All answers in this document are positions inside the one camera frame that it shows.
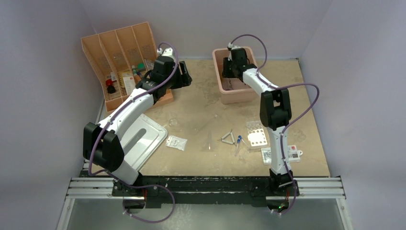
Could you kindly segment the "white clay triangle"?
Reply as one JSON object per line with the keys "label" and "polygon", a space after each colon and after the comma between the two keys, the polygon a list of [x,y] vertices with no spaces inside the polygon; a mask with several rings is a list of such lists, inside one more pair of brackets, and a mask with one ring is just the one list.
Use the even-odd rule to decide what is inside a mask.
{"label": "white clay triangle", "polygon": [[228,144],[228,145],[235,145],[236,141],[235,141],[235,137],[233,134],[233,130],[231,129],[229,132],[224,134],[218,141]]}

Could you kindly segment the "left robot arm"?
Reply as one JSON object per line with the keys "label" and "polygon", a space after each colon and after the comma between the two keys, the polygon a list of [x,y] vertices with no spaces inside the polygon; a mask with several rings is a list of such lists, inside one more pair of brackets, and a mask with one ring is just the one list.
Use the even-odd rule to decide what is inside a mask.
{"label": "left robot arm", "polygon": [[102,121],[85,125],[83,157],[124,182],[129,195],[139,195],[143,189],[139,170],[168,134],[155,122],[146,126],[144,112],[167,90],[191,82],[185,62],[177,62],[174,55],[158,56],[123,104]]}

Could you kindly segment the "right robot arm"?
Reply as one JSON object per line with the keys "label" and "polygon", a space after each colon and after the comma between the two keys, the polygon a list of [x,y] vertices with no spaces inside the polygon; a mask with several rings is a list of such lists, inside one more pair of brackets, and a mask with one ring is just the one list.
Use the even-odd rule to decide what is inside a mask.
{"label": "right robot arm", "polygon": [[259,116],[270,138],[271,168],[269,189],[275,195],[295,193],[296,183],[289,162],[288,145],[283,141],[292,118],[290,95],[265,79],[258,67],[249,62],[247,52],[229,44],[229,56],[223,61],[223,77],[239,79],[260,97]]}

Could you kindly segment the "small white packet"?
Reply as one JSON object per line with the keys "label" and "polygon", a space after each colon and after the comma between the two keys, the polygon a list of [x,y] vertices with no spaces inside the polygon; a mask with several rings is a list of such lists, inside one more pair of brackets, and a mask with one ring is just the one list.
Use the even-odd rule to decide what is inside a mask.
{"label": "small white packet", "polygon": [[174,148],[174,149],[178,149],[181,151],[185,151],[187,141],[188,141],[187,139],[169,135],[166,140],[165,145],[166,145],[166,147],[169,147],[169,148]]}

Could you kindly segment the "glass stirring rod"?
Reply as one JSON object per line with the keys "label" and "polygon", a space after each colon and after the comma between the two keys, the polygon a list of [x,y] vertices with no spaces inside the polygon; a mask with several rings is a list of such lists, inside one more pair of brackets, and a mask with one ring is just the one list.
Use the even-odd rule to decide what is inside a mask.
{"label": "glass stirring rod", "polygon": [[216,121],[218,118],[219,118],[219,115],[215,114],[214,116],[205,117],[204,119],[198,120],[196,122],[193,130],[196,132],[200,132],[200,131],[204,130],[208,125],[210,125],[211,123]]}

